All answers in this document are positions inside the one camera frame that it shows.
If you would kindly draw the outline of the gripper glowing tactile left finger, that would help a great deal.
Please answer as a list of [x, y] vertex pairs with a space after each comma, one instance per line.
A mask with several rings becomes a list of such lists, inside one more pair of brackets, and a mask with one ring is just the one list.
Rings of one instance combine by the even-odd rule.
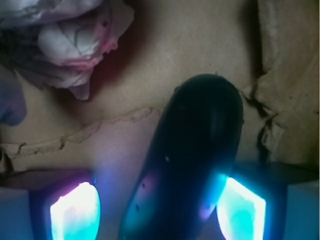
[[0, 175], [2, 240], [94, 240], [100, 217], [100, 196], [88, 170]]

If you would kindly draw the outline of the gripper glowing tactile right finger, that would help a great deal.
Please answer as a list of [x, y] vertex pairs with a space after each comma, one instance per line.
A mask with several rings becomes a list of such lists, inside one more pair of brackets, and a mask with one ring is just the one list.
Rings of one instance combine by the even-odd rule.
[[242, 162], [216, 206], [226, 240], [318, 240], [319, 167], [273, 162]]

